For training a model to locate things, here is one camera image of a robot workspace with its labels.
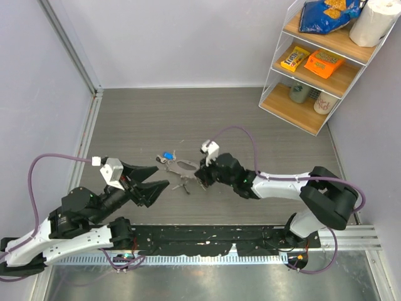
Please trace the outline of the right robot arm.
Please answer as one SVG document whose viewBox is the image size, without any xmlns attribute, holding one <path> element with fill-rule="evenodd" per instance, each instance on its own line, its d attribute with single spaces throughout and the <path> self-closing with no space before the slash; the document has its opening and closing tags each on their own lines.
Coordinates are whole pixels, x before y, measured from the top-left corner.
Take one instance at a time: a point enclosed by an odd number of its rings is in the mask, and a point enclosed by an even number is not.
<svg viewBox="0 0 401 301">
<path fill-rule="evenodd" d="M 281 238 L 289 246 L 303 245 L 310 234 L 329 227 L 344 230 L 353 214 L 358 193 L 329 170 L 316 166 L 295 176 L 269 175 L 242 167 L 230 153 L 203 158 L 196 178 L 204 187 L 218 182 L 232 187 L 244 199 L 284 198 L 302 201 L 307 209 L 294 213 Z"/>
</svg>

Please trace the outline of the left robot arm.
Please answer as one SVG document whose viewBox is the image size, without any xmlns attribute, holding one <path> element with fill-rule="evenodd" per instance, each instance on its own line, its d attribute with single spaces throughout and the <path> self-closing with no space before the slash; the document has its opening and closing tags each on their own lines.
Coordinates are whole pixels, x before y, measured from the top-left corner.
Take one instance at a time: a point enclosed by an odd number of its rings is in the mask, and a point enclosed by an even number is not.
<svg viewBox="0 0 401 301">
<path fill-rule="evenodd" d="M 150 207 L 169 185 L 168 180 L 147 182 L 158 167 L 126 164 L 105 157 L 99 162 L 106 182 L 101 194 L 80 186 L 62 198 L 61 206 L 32 231 L 21 238 L 3 238 L 1 263 L 3 277 L 29 277 L 41 273 L 58 260 L 100 248 L 128 249 L 134 242 L 130 220 L 119 217 L 103 221 L 124 204 Z"/>
</svg>

